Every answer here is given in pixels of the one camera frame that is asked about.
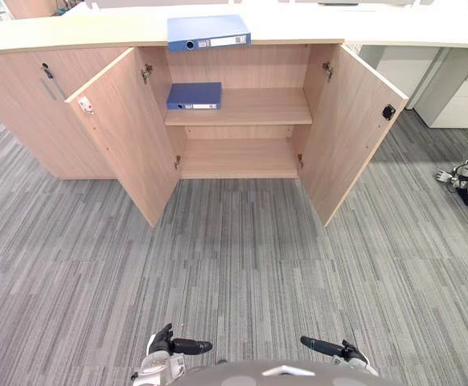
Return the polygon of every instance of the blue binder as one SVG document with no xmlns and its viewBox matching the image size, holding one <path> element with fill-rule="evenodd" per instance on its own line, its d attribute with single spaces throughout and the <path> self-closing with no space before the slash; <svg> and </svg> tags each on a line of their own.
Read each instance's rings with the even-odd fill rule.
<svg viewBox="0 0 468 386">
<path fill-rule="evenodd" d="M 173 83 L 166 100 L 169 110 L 219 109 L 221 83 Z"/>
<path fill-rule="evenodd" d="M 250 32 L 237 14 L 168 19 L 170 51 L 250 44 Z"/>
</svg>

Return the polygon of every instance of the cabinet shelf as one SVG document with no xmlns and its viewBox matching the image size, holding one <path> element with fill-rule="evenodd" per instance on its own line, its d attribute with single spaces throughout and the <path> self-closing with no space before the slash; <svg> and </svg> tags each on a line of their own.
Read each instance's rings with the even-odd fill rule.
<svg viewBox="0 0 468 386">
<path fill-rule="evenodd" d="M 181 161 L 183 179 L 295 179 L 285 138 L 192 139 Z"/>
<path fill-rule="evenodd" d="M 221 109 L 168 110 L 165 125 L 307 125 L 312 123 L 301 88 L 226 88 Z"/>
</svg>

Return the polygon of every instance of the wood grain panel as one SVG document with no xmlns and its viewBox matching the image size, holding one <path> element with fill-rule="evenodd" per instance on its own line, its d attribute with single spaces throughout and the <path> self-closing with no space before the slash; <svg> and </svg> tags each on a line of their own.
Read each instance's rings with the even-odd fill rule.
<svg viewBox="0 0 468 386">
<path fill-rule="evenodd" d="M 327 81 L 322 65 L 330 61 L 334 47 L 334 44 L 314 44 L 311 47 L 303 88 L 312 116 L 317 112 L 323 86 Z M 311 125 L 296 125 L 294 127 L 291 143 L 294 148 L 295 159 L 298 159 L 299 154 L 303 154 L 310 130 Z"/>
<path fill-rule="evenodd" d="M 175 154 L 184 154 L 184 148 L 187 142 L 186 128 L 183 126 L 167 126 L 166 132 L 168 133 L 168 138 L 170 139 Z"/>
<path fill-rule="evenodd" d="M 140 212 L 155 226 L 179 172 L 150 78 L 145 84 L 141 77 L 143 66 L 138 49 L 129 48 L 67 102 Z M 81 97 L 90 100 L 93 115 L 80 109 Z"/>
<path fill-rule="evenodd" d="M 186 126 L 185 134 L 189 139 L 288 138 L 293 126 Z"/>
<path fill-rule="evenodd" d="M 64 95 L 116 53 L 116 48 L 94 48 L 0 55 L 0 120 L 61 179 L 115 178 Z M 42 69 L 45 62 L 53 80 Z"/>
<path fill-rule="evenodd" d="M 168 110 L 164 123 L 182 126 L 293 125 L 312 122 L 301 88 L 222 90 L 221 109 Z"/>
<path fill-rule="evenodd" d="M 298 159 L 299 154 L 303 154 L 306 148 L 307 140 L 312 125 L 295 125 L 293 127 L 293 135 L 291 136 L 291 146 L 293 147 L 295 158 Z"/>
<path fill-rule="evenodd" d="M 14 18 L 42 18 L 57 12 L 55 0 L 4 0 Z"/>
<path fill-rule="evenodd" d="M 66 94 L 63 99 L 66 99 L 124 50 L 124 47 L 83 48 L 38 51 L 32 52 L 31 55 L 36 61 L 35 65 L 40 74 L 43 74 L 41 70 L 43 63 L 48 65 L 50 73 L 54 76 L 53 81 L 59 84 Z"/>
<path fill-rule="evenodd" d="M 183 179 L 294 179 L 297 167 L 285 139 L 187 141 Z"/>
<path fill-rule="evenodd" d="M 166 49 L 164 47 L 140 47 L 138 50 L 143 64 L 152 66 L 150 86 L 161 117 L 165 117 L 166 99 L 168 99 L 171 88 L 171 74 L 166 60 Z"/>
<path fill-rule="evenodd" d="M 303 88 L 309 109 L 313 115 L 318 108 L 323 86 L 327 82 L 323 64 L 330 61 L 335 47 L 335 44 L 315 44 L 311 47 Z"/>
<path fill-rule="evenodd" d="M 334 49 L 331 65 L 334 74 L 324 85 L 299 170 L 326 226 L 408 99 L 343 46 Z M 391 121 L 382 116 L 387 104 L 396 109 Z"/>
<path fill-rule="evenodd" d="M 223 88 L 302 87 L 310 46 L 269 45 L 226 50 L 167 51 L 174 83 L 221 82 Z"/>
</svg>

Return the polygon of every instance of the cabinet countertop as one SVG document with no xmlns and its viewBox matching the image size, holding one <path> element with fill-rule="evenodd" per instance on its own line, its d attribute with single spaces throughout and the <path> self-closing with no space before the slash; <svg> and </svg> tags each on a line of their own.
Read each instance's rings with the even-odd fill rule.
<svg viewBox="0 0 468 386">
<path fill-rule="evenodd" d="M 240 14 L 252 44 L 349 43 L 468 47 L 468 10 L 322 7 L 316 4 L 164 6 L 85 11 L 0 22 L 0 53 L 166 45 L 169 17 Z"/>
</svg>

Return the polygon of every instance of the open cabinet door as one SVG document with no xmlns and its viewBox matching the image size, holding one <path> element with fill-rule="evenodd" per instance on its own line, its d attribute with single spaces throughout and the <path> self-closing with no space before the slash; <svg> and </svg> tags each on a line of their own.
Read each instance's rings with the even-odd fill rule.
<svg viewBox="0 0 468 386">
<path fill-rule="evenodd" d="M 145 69 L 139 49 L 129 48 L 66 101 L 121 185 L 154 226 L 179 180 L 179 171 L 162 122 L 159 96 L 154 95 L 150 78 L 142 76 Z M 167 67 L 154 65 L 151 76 L 160 75 L 170 82 L 165 71 Z M 164 92 L 160 82 L 155 82 L 155 88 Z"/>
<path fill-rule="evenodd" d="M 298 173 L 325 226 L 408 99 L 344 46 L 334 48 L 329 69 L 318 107 L 311 106 L 313 124 Z"/>
</svg>

